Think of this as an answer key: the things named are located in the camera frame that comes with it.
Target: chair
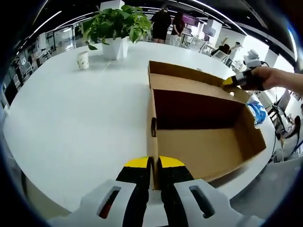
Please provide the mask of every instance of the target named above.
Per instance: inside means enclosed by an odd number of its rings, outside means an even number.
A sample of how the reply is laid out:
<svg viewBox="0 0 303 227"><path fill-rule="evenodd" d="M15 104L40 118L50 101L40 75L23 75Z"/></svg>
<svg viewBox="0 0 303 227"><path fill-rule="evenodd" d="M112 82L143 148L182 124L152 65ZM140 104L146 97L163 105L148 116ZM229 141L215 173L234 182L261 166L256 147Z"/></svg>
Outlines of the chair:
<svg viewBox="0 0 303 227"><path fill-rule="evenodd" d="M243 66L243 62L242 61L237 61L235 66L234 66L233 71L235 73L239 73L241 71L242 66Z"/></svg>
<svg viewBox="0 0 303 227"><path fill-rule="evenodd" d="M28 76L28 75L33 74L33 72L34 72L34 67L29 62L25 63L23 68L24 68L24 71L25 71L24 72L25 77Z"/></svg>
<svg viewBox="0 0 303 227"><path fill-rule="evenodd" d="M206 45L205 41L194 37L192 39L192 41L190 42L190 44L188 46L188 49L200 53L203 50L203 48L204 48L205 45Z"/></svg>
<svg viewBox="0 0 303 227"><path fill-rule="evenodd" d="M14 85L16 86L16 88L18 88L19 86L21 86L21 83L20 83L20 81L19 81L19 78L18 78L17 74L14 75L14 77L13 77L13 79L12 79L12 82L14 83Z"/></svg>
<svg viewBox="0 0 303 227"><path fill-rule="evenodd" d="M220 61L226 60L226 57L228 57L228 55L225 54L225 53L222 52L222 51L217 51L217 52L212 56L212 58L218 58Z"/></svg>

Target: green leaves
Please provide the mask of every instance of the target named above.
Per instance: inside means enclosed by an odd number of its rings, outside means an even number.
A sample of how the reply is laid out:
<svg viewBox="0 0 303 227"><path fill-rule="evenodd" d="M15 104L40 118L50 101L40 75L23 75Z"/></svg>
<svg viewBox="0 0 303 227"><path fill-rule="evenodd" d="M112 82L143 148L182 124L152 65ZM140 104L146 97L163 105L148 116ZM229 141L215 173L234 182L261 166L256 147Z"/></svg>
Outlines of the green leaves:
<svg viewBox="0 0 303 227"><path fill-rule="evenodd" d="M97 47L95 47L95 46L93 46L93 45L88 44L87 46L89 47L89 49L90 49L91 51L97 50Z"/></svg>
<svg viewBox="0 0 303 227"><path fill-rule="evenodd" d="M97 43L108 43L106 38L130 37L135 43L150 34L151 22L139 7L124 5L121 9L105 9L98 12L91 20L83 23L83 37Z"/></svg>
<svg viewBox="0 0 303 227"><path fill-rule="evenodd" d="M105 41L105 38L103 38L101 42L102 42L103 44L105 44L105 45L109 45L109 44Z"/></svg>
<svg viewBox="0 0 303 227"><path fill-rule="evenodd" d="M143 34L141 28L135 28L134 26L132 26L131 31L129 33L129 38L130 40L134 43L134 42L138 42Z"/></svg>
<svg viewBox="0 0 303 227"><path fill-rule="evenodd" d="M91 51L97 50L97 48L95 46L93 46L93 45L90 45L88 41L85 41L85 43L87 44L87 46L89 47L89 49Z"/></svg>
<svg viewBox="0 0 303 227"><path fill-rule="evenodd" d="M120 14L124 17L124 19L128 18L131 14L121 11Z"/></svg>
<svg viewBox="0 0 303 227"><path fill-rule="evenodd" d="M131 31L129 32L129 38L132 42L134 42L136 40L134 26L131 27Z"/></svg>

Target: person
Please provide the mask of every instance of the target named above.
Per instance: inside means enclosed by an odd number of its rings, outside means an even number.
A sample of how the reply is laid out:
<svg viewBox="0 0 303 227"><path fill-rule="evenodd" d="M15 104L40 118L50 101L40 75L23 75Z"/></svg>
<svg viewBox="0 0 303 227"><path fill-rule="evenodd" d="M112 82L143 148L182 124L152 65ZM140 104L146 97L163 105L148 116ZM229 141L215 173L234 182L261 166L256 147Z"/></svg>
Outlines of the person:
<svg viewBox="0 0 303 227"><path fill-rule="evenodd" d="M282 143L282 152L277 153L277 160L287 160L296 150L300 141L303 138L303 131L301 130L301 119L299 116L296 116L294 119L294 129L293 131L285 137L285 139L281 139Z"/></svg>
<svg viewBox="0 0 303 227"><path fill-rule="evenodd" d="M270 67L256 67L252 72L252 76L262 79L263 88L265 90L273 87L284 87L285 89L294 91L295 93L303 96L303 75L299 73L290 73L283 70L273 69ZM256 87L250 87L250 90L257 90ZM295 148L303 140L303 130L301 130L301 119L297 116L294 120L293 132L285 138L283 144L283 156L279 154L280 160L288 158Z"/></svg>
<svg viewBox="0 0 303 227"><path fill-rule="evenodd" d="M155 43L163 44L166 40L167 30L171 24L168 8L163 7L152 16L152 37Z"/></svg>
<svg viewBox="0 0 303 227"><path fill-rule="evenodd" d="M18 77L18 80L20 82L20 86L23 86L23 78L22 78L22 74L20 71L20 66L19 66L19 57L16 57L12 63L12 66L14 67L15 73Z"/></svg>
<svg viewBox="0 0 303 227"><path fill-rule="evenodd" d="M234 60L236 54L240 51L240 47L241 47L241 44L239 42L236 42L236 44L229 50L229 52L228 52L229 57L226 61L226 65L228 68L231 67L232 61Z"/></svg>
<svg viewBox="0 0 303 227"><path fill-rule="evenodd" d="M217 50L211 52L210 55L213 56L218 51L222 51L223 53L228 54L228 52L230 51L230 47L229 47L229 45L224 44L223 46L219 46L219 48Z"/></svg>
<svg viewBox="0 0 303 227"><path fill-rule="evenodd" d="M185 29L185 23L183 21L183 13L178 12L172 21L173 29L170 36L170 45L180 46L181 35Z"/></svg>

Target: round white table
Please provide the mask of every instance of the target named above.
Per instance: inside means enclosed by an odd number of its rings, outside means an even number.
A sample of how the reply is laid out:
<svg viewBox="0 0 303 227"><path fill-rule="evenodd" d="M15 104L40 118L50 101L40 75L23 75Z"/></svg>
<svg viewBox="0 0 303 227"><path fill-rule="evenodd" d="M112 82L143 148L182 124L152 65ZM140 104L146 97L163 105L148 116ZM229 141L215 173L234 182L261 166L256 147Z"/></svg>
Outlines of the round white table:
<svg viewBox="0 0 303 227"><path fill-rule="evenodd" d="M18 165L47 197L69 211L124 164L146 156L149 60L181 65L221 78L234 75L219 60L174 46L130 44L126 59L104 60L89 51L88 70L78 69L81 47L54 56L15 97L4 136ZM232 198L271 157L274 127L261 125L267 148L218 189Z"/></svg>

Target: box flap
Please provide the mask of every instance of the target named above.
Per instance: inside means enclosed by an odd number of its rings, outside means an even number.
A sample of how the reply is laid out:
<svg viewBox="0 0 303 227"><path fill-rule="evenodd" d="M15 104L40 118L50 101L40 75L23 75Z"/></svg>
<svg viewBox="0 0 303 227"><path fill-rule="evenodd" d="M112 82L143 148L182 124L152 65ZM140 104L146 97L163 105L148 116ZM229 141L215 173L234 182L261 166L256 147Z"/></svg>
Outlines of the box flap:
<svg viewBox="0 0 303 227"><path fill-rule="evenodd" d="M221 78L190 68L156 61L149 63L149 82L150 88L154 89L177 90L242 103L246 103L250 98L247 92L238 87L227 87L224 90L220 88L223 82Z"/></svg>
<svg viewBox="0 0 303 227"><path fill-rule="evenodd" d="M153 90L150 92L150 98L148 102L147 109L147 155L153 158L152 169L151 169L151 182L150 186L152 188L157 188L157 169L154 163L158 162L158 141L157 141L157 118L156 118L156 108L154 101Z"/></svg>

